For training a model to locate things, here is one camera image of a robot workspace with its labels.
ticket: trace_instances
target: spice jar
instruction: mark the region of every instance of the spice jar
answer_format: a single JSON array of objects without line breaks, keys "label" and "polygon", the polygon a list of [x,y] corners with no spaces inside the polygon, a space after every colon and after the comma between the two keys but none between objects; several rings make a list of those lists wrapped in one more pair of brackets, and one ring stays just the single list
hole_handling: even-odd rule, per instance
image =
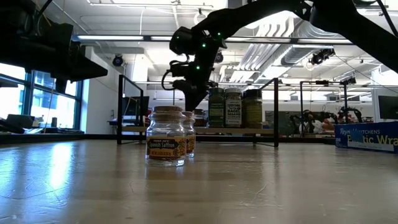
[{"label": "spice jar", "polygon": [[182,112],[187,118],[183,122],[183,127],[185,130],[185,136],[187,138],[187,157],[192,158],[194,156],[195,152],[195,143],[196,143],[196,137],[195,137],[195,130],[193,128],[193,124],[195,122],[195,119],[193,119],[193,113],[192,112]]},{"label": "spice jar", "polygon": [[184,165],[187,139],[183,122],[186,117],[178,106],[155,106],[149,115],[146,162],[150,166]]},{"label": "spice jar", "polygon": [[224,127],[224,89],[222,88],[209,90],[209,127]]},{"label": "spice jar", "polygon": [[194,127],[206,127],[205,111],[202,109],[195,109],[193,111],[193,118],[195,119]]},{"label": "spice jar", "polygon": [[242,93],[239,88],[225,90],[225,127],[240,128],[242,125]]},{"label": "spice jar", "polygon": [[261,90],[246,90],[244,92],[243,111],[245,128],[262,128]]}]

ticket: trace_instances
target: spanish saffron label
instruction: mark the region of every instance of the spanish saffron label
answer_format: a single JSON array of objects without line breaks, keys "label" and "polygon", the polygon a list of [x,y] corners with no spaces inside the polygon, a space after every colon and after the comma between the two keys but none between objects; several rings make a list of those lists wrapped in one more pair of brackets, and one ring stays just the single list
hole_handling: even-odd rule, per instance
[{"label": "spanish saffron label", "polygon": [[187,153],[193,153],[195,150],[196,137],[195,135],[187,136]]},{"label": "spanish saffron label", "polygon": [[147,155],[150,159],[174,160],[186,154],[186,137],[147,137]]}]

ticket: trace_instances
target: exposed ductwork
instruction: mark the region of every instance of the exposed ductwork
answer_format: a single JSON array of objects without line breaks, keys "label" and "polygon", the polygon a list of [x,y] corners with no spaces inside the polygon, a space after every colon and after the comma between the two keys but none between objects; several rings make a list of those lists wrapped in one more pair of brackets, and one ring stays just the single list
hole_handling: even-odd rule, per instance
[{"label": "exposed ductwork", "polygon": [[[259,27],[257,37],[288,37],[294,31],[294,19],[291,12],[284,11],[249,25],[249,27],[256,26]],[[278,47],[279,45],[274,44],[251,44],[238,68],[241,70],[258,70]]]},{"label": "exposed ductwork", "polygon": [[[302,22],[297,30],[292,34],[294,37],[301,38],[340,38],[339,34],[325,32],[319,28],[314,27],[309,22]],[[276,67],[273,65],[291,66],[301,62],[307,55],[312,52],[320,50],[319,46],[312,47],[311,45],[305,47],[296,47],[294,45],[281,45],[259,68],[261,76],[255,81],[258,82],[261,77],[275,78],[283,75],[290,67]]]},{"label": "exposed ductwork", "polygon": [[[325,32],[308,22],[303,22],[301,26],[295,32],[297,37],[303,38],[340,38],[342,37],[339,34],[334,34],[330,32]],[[320,50],[315,46],[312,48],[311,46],[308,47],[293,47],[290,51],[288,51],[285,57],[282,58],[280,61],[281,65],[295,65],[301,62],[304,57],[311,54],[312,52]]]}]

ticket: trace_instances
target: shelf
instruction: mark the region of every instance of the shelf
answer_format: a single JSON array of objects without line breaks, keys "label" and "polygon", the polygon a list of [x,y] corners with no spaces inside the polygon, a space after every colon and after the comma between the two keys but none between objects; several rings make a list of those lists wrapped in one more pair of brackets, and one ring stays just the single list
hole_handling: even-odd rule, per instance
[{"label": "shelf", "polygon": [[[146,132],[147,127],[125,126],[122,131]],[[273,129],[254,128],[199,128],[195,127],[197,133],[234,133],[234,134],[273,134]]]}]

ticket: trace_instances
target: window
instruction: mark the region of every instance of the window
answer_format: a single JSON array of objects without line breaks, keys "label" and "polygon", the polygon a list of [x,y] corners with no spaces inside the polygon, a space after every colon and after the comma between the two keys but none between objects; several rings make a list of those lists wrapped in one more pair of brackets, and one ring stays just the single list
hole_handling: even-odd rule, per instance
[{"label": "window", "polygon": [[30,115],[43,117],[44,122],[47,122],[47,126],[50,126],[52,118],[57,118],[57,127],[73,128],[75,103],[76,101],[74,99],[56,94],[53,94],[51,100],[51,93],[35,89],[33,91],[33,102]]},{"label": "window", "polygon": [[68,82],[65,94],[54,91],[51,97],[55,79],[49,73],[26,72],[24,68],[3,63],[0,63],[0,80],[18,86],[0,88],[0,118],[6,119],[8,114],[28,114],[43,117],[47,126],[51,125],[52,118],[57,118],[57,127],[79,129],[81,82]]},{"label": "window", "polygon": [[23,85],[18,85],[18,88],[0,88],[1,118],[6,119],[9,114],[22,114],[24,90]]},{"label": "window", "polygon": [[[54,86],[55,89],[55,81],[56,79],[51,78],[51,74],[47,72],[35,71],[35,84],[42,85],[48,88],[52,88]],[[70,83],[70,81],[68,81],[65,93],[72,96],[76,96],[76,90],[77,90],[76,82]]]},{"label": "window", "polygon": [[0,63],[0,73],[9,77],[18,78],[20,80],[26,79],[25,69],[13,65]]}]

